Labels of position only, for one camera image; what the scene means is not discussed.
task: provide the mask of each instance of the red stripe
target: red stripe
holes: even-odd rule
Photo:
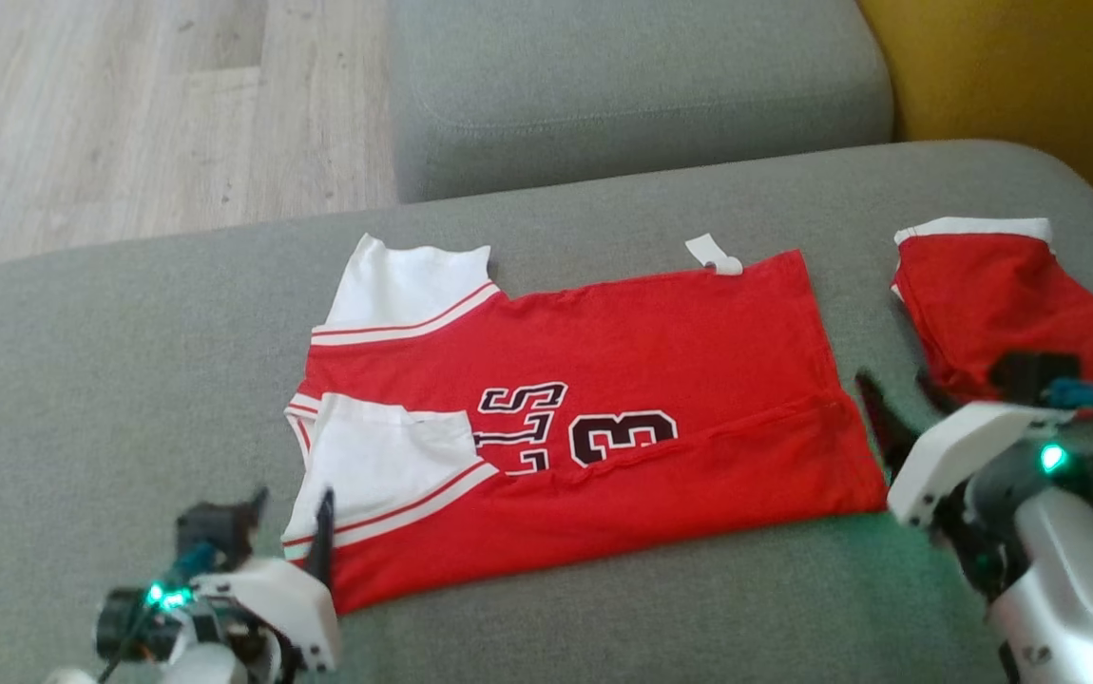
[[[354,522],[352,524],[341,526],[341,528],[334,528],[334,532],[346,532],[346,531],[350,531],[350,529],[364,528],[364,526],[373,524],[373,523],[376,523],[376,522],[381,522],[381,520],[386,520],[386,519],[388,519],[391,516],[396,516],[396,515],[399,515],[400,512],[409,511],[409,510],[413,509],[413,507],[422,506],[422,504],[427,503],[430,500],[430,498],[436,497],[437,494],[442,494],[444,491],[449,490],[450,486],[453,486],[455,484],[458,484],[458,481],[461,480],[461,477],[465,477],[465,476],[469,475],[471,472],[474,471],[474,469],[482,468],[483,464],[485,464],[485,463],[486,462],[483,462],[483,460],[480,460],[480,462],[474,462],[474,464],[472,464],[472,467],[469,467],[467,470],[461,471],[460,473],[458,473],[458,476],[453,477],[453,480],[450,480],[449,482],[446,482],[442,486],[437,486],[437,490],[434,490],[433,493],[425,495],[425,497],[420,498],[415,503],[408,504],[408,506],[400,507],[400,509],[395,509],[395,510],[391,510],[391,511],[389,511],[387,514],[383,514],[383,515],[377,516],[377,517],[372,517],[372,519],[368,519],[368,520],[362,520],[361,522]],[[296,544],[304,544],[305,542],[310,542],[313,540],[315,540],[315,535],[310,534],[309,536],[299,538],[299,540],[292,540],[290,542],[284,542],[284,545],[285,546],[292,546],[292,545],[296,545]]]
[[[424,323],[415,323],[415,325],[390,325],[390,326],[386,326],[386,328],[361,328],[359,330],[320,330],[320,331],[317,331],[317,332],[312,332],[310,337],[312,338],[319,338],[319,337],[322,337],[322,334],[360,334],[362,332],[385,332],[385,331],[388,331],[388,330],[413,330],[413,329],[416,329],[416,328],[424,328],[424,326],[426,326],[426,325],[434,323],[434,321],[442,320],[443,317],[449,316],[450,311],[453,311],[456,308],[462,306],[469,299],[473,298],[474,295],[480,294],[480,292],[482,292],[483,290],[485,290],[490,285],[494,285],[494,284],[493,284],[493,282],[491,282],[489,280],[483,285],[481,285],[480,287],[478,287],[477,291],[473,291],[473,292],[471,292],[471,294],[466,295],[463,298],[461,298],[459,300],[459,303],[455,304],[455,306],[449,307],[446,310],[443,310],[437,316],[430,317],[430,319],[425,320]]]
[[[306,433],[306,424],[302,420],[297,420],[297,432],[303,434],[303,445],[306,445],[306,450],[310,450],[310,434]]]

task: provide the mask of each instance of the folded red fabric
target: folded red fabric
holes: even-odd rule
[[[989,369],[1014,351],[1076,354],[1093,382],[1093,295],[1058,263],[1049,221],[948,216],[894,241],[893,292],[948,393],[998,399]]]

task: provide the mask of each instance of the white plastic casing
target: white plastic casing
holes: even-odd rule
[[[343,658],[339,621],[321,581],[294,564],[252,557],[236,571],[196,579],[196,597],[233,599],[303,651],[309,671],[334,671]]]
[[[1029,434],[1053,434],[1072,411],[972,402],[939,421],[915,443],[889,491],[889,510],[903,524],[928,528],[940,498]]]

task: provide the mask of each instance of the gray sofa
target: gray sofa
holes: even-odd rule
[[[303,470],[281,408],[365,231],[399,247],[491,244],[514,295],[693,268],[681,241],[708,231],[745,261],[799,247],[843,381],[875,369],[922,423],[891,237],[942,215],[1050,217],[1060,261],[1093,291],[1093,191],[998,142],[713,165],[0,267],[0,681],[98,667],[99,599],[169,563],[173,516],[200,498],[272,486],[259,551],[278,553]],[[1093,448],[1093,426],[1076,434]],[[980,616],[951,556],[857,516],[378,605],[342,620],[345,671],[318,681],[1002,681]]]
[[[855,0],[391,0],[403,202],[889,142]]]

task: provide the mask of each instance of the green led light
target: green led light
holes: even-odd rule
[[[171,612],[174,609],[183,608],[187,605],[187,602],[191,600],[191,592],[187,589],[178,590],[178,592],[172,592],[165,594],[163,600],[158,602],[158,606],[163,611]]]
[[[1067,450],[1058,445],[1046,445],[1045,449],[1041,450],[1041,468],[1046,469],[1046,472],[1055,472],[1067,461]]]

